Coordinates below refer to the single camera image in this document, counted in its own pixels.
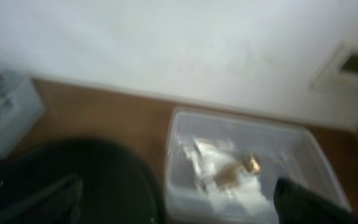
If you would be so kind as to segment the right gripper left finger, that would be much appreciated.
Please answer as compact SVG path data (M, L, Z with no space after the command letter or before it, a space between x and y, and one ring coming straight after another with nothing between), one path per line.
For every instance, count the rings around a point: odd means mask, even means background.
M74 224L80 219L83 179L68 175L0 210L0 224Z

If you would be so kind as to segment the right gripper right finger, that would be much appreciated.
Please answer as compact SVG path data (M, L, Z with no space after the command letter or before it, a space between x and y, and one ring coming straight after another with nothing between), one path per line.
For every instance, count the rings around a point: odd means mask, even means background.
M273 203L280 224L358 224L358 217L287 178L279 178Z

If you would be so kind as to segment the round black tray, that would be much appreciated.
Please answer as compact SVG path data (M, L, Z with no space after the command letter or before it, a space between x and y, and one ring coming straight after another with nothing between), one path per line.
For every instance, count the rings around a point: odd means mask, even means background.
M40 144L0 163L0 210L68 176L83 179L78 223L166 223L162 190L147 164L100 139Z

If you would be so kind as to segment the clear plastic bin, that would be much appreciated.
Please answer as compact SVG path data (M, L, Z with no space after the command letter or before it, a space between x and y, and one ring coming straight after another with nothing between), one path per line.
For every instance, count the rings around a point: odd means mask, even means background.
M202 175L238 159L254 159L260 172L240 170L234 189L219 190L212 180L200 182ZM165 204L172 220L277 223L273 192L281 177L351 209L334 169L307 129L184 108L173 113L165 162Z

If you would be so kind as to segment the grey dishwasher rack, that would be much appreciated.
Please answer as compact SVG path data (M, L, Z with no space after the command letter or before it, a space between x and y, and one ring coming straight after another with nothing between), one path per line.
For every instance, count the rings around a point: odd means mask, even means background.
M18 145L44 111L30 77L0 69L0 158Z

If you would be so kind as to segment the white wall outlet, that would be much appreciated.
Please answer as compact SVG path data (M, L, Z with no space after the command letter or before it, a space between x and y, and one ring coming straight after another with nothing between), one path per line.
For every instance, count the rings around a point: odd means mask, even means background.
M358 45L340 41L317 70L311 89L358 95Z

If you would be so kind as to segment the white napkin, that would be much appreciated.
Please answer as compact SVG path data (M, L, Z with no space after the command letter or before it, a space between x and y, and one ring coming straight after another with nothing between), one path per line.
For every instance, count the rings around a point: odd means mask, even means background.
M195 186L215 211L238 203L256 215L273 205L262 193L261 164L252 152L241 152L230 140L192 137L183 152L193 166Z

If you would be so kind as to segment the gold snack wrapper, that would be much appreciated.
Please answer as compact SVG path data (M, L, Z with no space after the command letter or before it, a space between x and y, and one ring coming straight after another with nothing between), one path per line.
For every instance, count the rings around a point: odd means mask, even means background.
M259 158L253 154L225 165L213 180L219 189L230 189L240 186L242 175L253 177L259 175L261 165Z

